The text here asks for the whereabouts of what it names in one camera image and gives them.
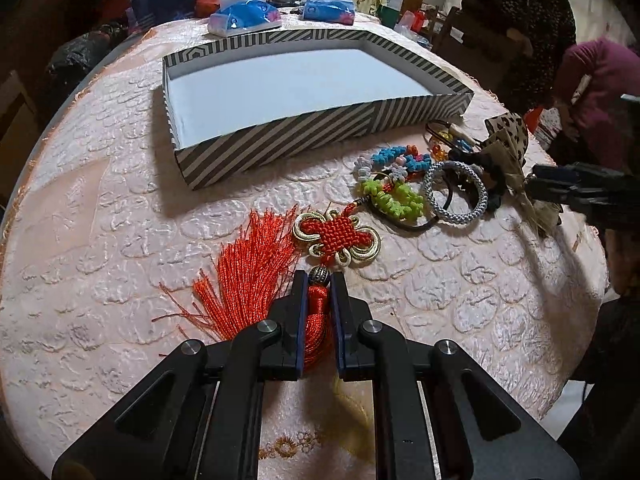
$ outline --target cardboard box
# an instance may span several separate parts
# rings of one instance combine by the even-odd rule
[[[191,189],[331,142],[463,114],[473,91],[365,30],[225,38],[164,58],[175,158]]]

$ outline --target silver beaded bracelet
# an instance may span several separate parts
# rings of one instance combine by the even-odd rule
[[[476,185],[476,187],[478,188],[478,205],[476,205],[473,211],[459,215],[447,211],[436,202],[435,196],[433,194],[433,180],[444,170],[454,170],[458,173],[464,173]],[[424,180],[422,181],[422,192],[424,193],[424,196],[426,197],[427,202],[431,206],[433,212],[437,216],[439,216],[442,221],[455,225],[471,224],[471,222],[473,222],[475,219],[480,218],[486,211],[486,206],[489,200],[489,195],[486,191],[486,187],[482,183],[482,180],[480,180],[480,177],[478,177],[478,174],[473,170],[473,168],[471,166],[468,166],[467,164],[463,164],[462,162],[457,162],[455,160],[443,160],[431,166],[424,175]]]

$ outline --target silver bead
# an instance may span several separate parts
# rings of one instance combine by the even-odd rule
[[[329,269],[324,265],[315,266],[309,271],[309,285],[329,285]]]
[[[439,174],[446,169],[451,169],[457,171],[458,173],[466,174],[466,176],[468,176],[478,188],[478,205],[474,208],[473,211],[466,214],[458,215],[447,211],[440,204],[438,204],[438,202],[436,202],[435,196],[433,195],[433,180],[436,177],[436,174]],[[480,218],[486,211],[486,206],[489,201],[489,194],[487,193],[486,187],[482,183],[482,180],[480,180],[480,177],[478,177],[476,172],[473,170],[473,168],[455,160],[443,160],[431,166],[427,173],[424,175],[424,180],[422,181],[422,191],[424,192],[424,196],[431,206],[433,212],[438,215],[442,221],[456,225],[471,224],[471,222],[473,222],[477,218]]]

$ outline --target table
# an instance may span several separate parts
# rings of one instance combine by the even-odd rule
[[[326,24],[285,16],[284,27]],[[476,95],[462,127],[504,109],[437,56],[368,16],[371,30],[427,57]],[[188,191],[174,160],[161,92],[161,58],[209,41],[203,21],[157,27],[79,92],[45,133],[8,214],[2,269],[0,371],[4,404],[29,457],[46,473],[83,431],[184,338],[210,342],[175,312],[190,283],[234,239],[250,208],[284,212],[352,200],[353,161],[391,145],[424,143],[402,128],[329,146]],[[255,94],[269,82],[248,82]],[[527,167],[547,160],[531,137]],[[453,209],[466,209],[456,197]],[[506,200],[494,218],[402,236],[361,213],[382,236],[370,265],[347,269],[353,296],[409,338],[458,341],[518,402],[541,418],[586,348],[604,293],[604,252],[569,212],[538,239]],[[301,260],[309,268],[311,261]],[[327,359],[302,381],[268,384],[261,478],[373,478],[370,385],[343,384]]]

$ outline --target striped box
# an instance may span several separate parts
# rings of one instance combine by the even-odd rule
[[[172,107],[168,83],[172,71],[183,63],[206,66],[203,57],[215,56],[235,49],[252,49],[268,44],[328,41],[370,42],[370,48],[384,49],[390,65],[401,71],[413,72],[415,78],[429,79],[441,91],[420,95],[351,104],[317,110],[256,124],[228,134],[205,140],[192,146],[181,146],[176,135],[175,110]],[[313,50],[313,46],[298,45],[297,50]],[[287,45],[273,48],[289,48]],[[259,56],[254,51],[248,57]],[[397,43],[366,30],[305,28],[245,34],[187,48],[166,56],[163,60],[164,102],[174,144],[175,158],[189,188],[201,189],[232,174],[268,164],[279,158],[293,156],[305,150],[319,148],[331,142],[419,124],[463,114],[473,98],[473,91],[455,77],[427,59]]]

